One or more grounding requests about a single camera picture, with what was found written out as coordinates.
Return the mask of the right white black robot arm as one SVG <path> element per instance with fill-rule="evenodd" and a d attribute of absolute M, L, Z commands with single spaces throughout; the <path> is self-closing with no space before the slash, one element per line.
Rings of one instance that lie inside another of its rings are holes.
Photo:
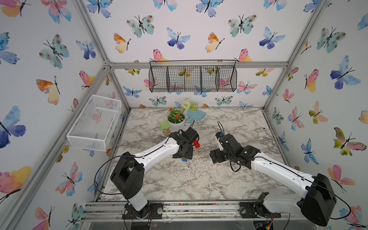
<path fill-rule="evenodd" d="M 267 211 L 303 215 L 315 225 L 328 225 L 337 196 L 325 175 L 318 173 L 314 176 L 300 172 L 272 159 L 253 146 L 242 147 L 231 134 L 218 132 L 215 137 L 218 148 L 209 154 L 213 163 L 228 161 L 261 172 L 295 193 L 293 196 L 275 196 L 263 201 Z"/>

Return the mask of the teal whale shaped dish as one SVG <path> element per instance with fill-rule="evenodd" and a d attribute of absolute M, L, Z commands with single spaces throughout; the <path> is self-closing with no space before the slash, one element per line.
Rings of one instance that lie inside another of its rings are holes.
<path fill-rule="evenodd" d="M 206 117 L 206 115 L 207 113 L 201 110 L 188 110 L 188 119 L 186 120 L 186 123 L 191 124 L 194 121 L 202 121 Z"/>

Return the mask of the white pot with flowers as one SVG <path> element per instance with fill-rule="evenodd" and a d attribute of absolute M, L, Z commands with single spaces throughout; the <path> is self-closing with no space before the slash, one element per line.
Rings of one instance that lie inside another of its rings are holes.
<path fill-rule="evenodd" d="M 183 129 L 186 120 L 186 111 L 197 111 L 198 103 L 185 99 L 182 103 L 176 102 L 176 107 L 169 109 L 167 120 L 170 123 L 171 131 L 179 131 Z"/>

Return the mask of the green toy rake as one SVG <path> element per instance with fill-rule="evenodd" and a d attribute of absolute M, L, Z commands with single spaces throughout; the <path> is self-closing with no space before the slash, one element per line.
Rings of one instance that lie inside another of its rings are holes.
<path fill-rule="evenodd" d="M 164 120 L 164 121 L 160 121 L 159 124 L 160 124 L 161 129 L 163 131 L 165 131 L 166 134 L 169 136 L 171 134 L 171 131 L 170 131 L 170 128 L 171 128 L 170 122 L 168 120 Z"/>

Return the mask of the red long lego brick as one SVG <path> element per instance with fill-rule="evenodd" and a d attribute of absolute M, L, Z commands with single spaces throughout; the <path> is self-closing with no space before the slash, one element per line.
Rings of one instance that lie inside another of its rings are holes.
<path fill-rule="evenodd" d="M 200 144 L 197 140 L 193 142 L 193 145 L 195 146 L 196 149 L 200 148 Z"/>

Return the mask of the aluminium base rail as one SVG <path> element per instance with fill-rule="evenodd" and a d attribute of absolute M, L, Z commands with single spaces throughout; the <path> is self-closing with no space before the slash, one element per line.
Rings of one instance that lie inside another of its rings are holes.
<path fill-rule="evenodd" d="M 225 220 L 306 220 L 302 215 L 289 211 L 277 211 L 281 218 L 242 218 L 239 214 L 239 203 L 255 200 L 220 200 L 220 201 L 150 201 L 163 203 L 161 222 L 172 221 L 225 221 Z M 89 202 L 84 208 L 83 222 L 114 222 L 114 221 L 148 221 L 146 219 L 122 219 L 124 206 L 127 202 Z"/>

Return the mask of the white mesh wall basket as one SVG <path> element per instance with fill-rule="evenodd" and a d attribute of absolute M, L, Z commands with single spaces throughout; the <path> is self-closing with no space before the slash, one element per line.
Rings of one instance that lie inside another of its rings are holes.
<path fill-rule="evenodd" d="M 121 113 L 120 100 L 92 95 L 67 134 L 73 148 L 106 151 Z"/>

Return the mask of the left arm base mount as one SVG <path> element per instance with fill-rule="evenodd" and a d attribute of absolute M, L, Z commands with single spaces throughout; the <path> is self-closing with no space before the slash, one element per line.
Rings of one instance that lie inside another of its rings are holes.
<path fill-rule="evenodd" d="M 163 215 L 163 203 L 150 203 L 137 211 L 130 203 L 126 203 L 123 210 L 122 219 L 161 219 Z"/>

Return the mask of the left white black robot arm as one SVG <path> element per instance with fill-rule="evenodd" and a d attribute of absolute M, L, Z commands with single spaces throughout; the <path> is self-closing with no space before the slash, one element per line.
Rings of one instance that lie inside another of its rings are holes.
<path fill-rule="evenodd" d="M 110 180 L 133 209 L 141 212 L 149 206 L 141 191 L 145 173 L 168 157 L 192 159 L 194 142 L 198 140 L 199 134 L 190 127 L 186 131 L 171 133 L 159 144 L 140 153 L 125 152 L 113 169 Z"/>

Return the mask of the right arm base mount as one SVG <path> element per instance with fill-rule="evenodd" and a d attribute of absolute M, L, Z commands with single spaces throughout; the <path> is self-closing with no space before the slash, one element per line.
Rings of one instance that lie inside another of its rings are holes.
<path fill-rule="evenodd" d="M 255 201 L 240 202 L 239 214 L 244 219 L 253 218 L 281 218 L 280 213 L 272 213 L 264 206 L 264 199 L 269 195 L 263 192 Z"/>

